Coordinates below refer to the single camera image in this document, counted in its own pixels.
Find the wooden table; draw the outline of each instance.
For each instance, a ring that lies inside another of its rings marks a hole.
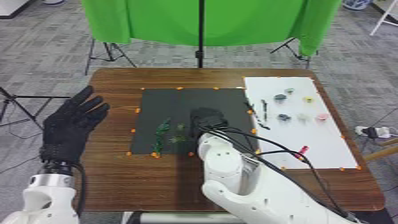
[[[216,211],[220,208],[200,193],[202,161],[186,156],[128,156],[135,108],[140,106],[140,88],[231,88],[243,86],[241,76],[311,77],[328,111],[362,167],[341,172],[319,170],[337,203],[351,211],[383,208],[383,196],[369,174],[346,127],[311,71],[284,69],[99,69],[90,85],[103,95],[112,110],[90,136],[83,155],[88,176],[87,211]],[[309,170],[287,171],[309,191],[325,199]]]

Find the green backdrop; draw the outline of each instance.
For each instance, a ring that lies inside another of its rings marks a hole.
[[[94,38],[197,45],[199,0],[81,0]],[[270,43],[296,37],[311,56],[339,0],[206,0],[204,45]]]

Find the black glove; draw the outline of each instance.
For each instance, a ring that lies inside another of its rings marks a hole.
[[[227,120],[218,110],[199,108],[190,111],[190,136],[199,138],[206,130],[227,128]]]
[[[110,108],[106,103],[101,104],[101,96],[85,102],[92,93],[94,88],[87,86],[44,120],[42,161],[56,160],[74,164],[80,162],[88,134],[106,117]]]

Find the robotic arm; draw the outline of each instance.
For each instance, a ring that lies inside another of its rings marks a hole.
[[[227,127],[220,112],[192,112],[195,130]],[[289,179],[234,149],[220,132],[193,132],[204,161],[202,193],[215,204],[248,224],[353,224],[314,201]]]
[[[74,212],[71,207],[76,195],[72,167],[83,171],[80,156],[85,142],[108,112],[108,104],[103,104],[99,96],[87,101],[92,92],[94,89],[88,86],[65,101],[44,121],[42,169],[32,176],[28,188],[23,191],[23,210],[9,215],[1,224],[78,224],[83,200]]]

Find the gray carpet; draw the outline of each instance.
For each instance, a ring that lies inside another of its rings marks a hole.
[[[383,25],[375,37],[373,29],[380,14],[371,8],[362,12],[339,10],[319,55],[312,58],[311,70],[321,80],[337,111],[351,129],[371,125],[398,106],[398,28]],[[80,1],[69,0],[60,7],[48,7],[37,1],[12,20],[0,20],[0,86],[16,94],[71,95],[88,82],[83,67],[88,51],[90,32]],[[282,49],[273,55],[273,44],[206,49],[206,67],[225,68],[302,68],[303,64]],[[140,67],[195,67],[193,51],[188,46],[170,46],[133,40],[122,46]],[[90,73],[99,67],[126,67],[120,59],[115,63],[94,61]],[[23,101],[35,110],[40,100]],[[42,112],[46,116],[60,105],[55,101]],[[21,117],[12,107],[7,110],[10,120]],[[398,112],[378,126],[398,128]],[[40,136],[19,139],[12,134],[35,135],[32,124],[0,129],[0,170],[37,155]],[[362,153],[380,150],[369,142]],[[391,216],[398,214],[398,155],[369,162],[371,172],[385,191],[385,207]],[[0,174],[0,220],[21,208],[21,190],[30,175],[39,169],[39,161]],[[83,223],[96,222],[97,215]],[[117,217],[108,216],[108,223]]]

